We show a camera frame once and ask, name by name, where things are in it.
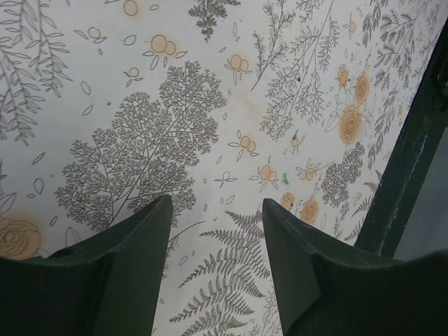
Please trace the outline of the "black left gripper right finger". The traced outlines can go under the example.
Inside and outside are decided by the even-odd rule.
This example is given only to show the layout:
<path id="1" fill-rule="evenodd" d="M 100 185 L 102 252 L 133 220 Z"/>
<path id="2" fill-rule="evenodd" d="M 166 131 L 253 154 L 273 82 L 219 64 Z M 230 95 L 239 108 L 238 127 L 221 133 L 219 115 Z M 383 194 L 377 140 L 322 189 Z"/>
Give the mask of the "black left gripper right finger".
<path id="1" fill-rule="evenodd" d="M 399 261 L 345 244 L 273 199 L 262 224 L 285 335 L 446 335 L 447 252 Z"/>

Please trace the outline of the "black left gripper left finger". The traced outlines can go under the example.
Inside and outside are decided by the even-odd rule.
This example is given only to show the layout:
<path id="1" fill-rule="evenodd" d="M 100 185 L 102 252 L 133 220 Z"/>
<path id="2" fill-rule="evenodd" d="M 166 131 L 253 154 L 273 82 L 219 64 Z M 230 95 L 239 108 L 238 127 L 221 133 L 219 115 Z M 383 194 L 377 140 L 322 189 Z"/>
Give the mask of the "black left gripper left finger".
<path id="1" fill-rule="evenodd" d="M 163 195 L 47 258 L 34 225 L 1 221 L 2 335 L 149 335 L 173 205 Z"/>

